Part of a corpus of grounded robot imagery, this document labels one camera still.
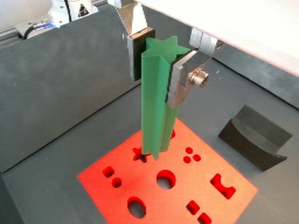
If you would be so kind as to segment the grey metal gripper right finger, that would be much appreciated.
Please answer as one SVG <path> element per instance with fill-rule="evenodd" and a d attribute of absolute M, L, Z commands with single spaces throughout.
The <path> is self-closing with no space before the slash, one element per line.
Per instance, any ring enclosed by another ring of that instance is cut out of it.
<path fill-rule="evenodd" d="M 192 28 L 189 45 L 193 47 L 172 64 L 166 105 L 174 109 L 189 95 L 190 87 L 201 88 L 209 78 L 204 64 L 216 54 L 223 42 L 202 31 Z"/>

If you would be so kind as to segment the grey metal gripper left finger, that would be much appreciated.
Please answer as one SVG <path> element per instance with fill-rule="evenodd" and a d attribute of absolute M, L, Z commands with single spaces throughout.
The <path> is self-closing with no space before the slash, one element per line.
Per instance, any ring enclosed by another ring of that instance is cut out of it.
<path fill-rule="evenodd" d="M 125 29 L 129 76 L 133 81 L 137 81 L 141 78 L 145 39 L 154 37 L 154 29 L 146 25 L 144 9 L 138 2 L 116 2 L 116 13 Z"/>

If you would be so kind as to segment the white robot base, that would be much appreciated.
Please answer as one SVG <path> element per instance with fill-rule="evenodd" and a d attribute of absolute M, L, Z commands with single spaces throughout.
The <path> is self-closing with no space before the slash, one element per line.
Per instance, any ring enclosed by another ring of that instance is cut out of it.
<path fill-rule="evenodd" d="M 34 32 L 60 28 L 66 23 L 89 16 L 97 11 L 92 0 L 50 0 L 48 14 L 17 24 L 14 29 L 20 38 L 28 39 Z"/>

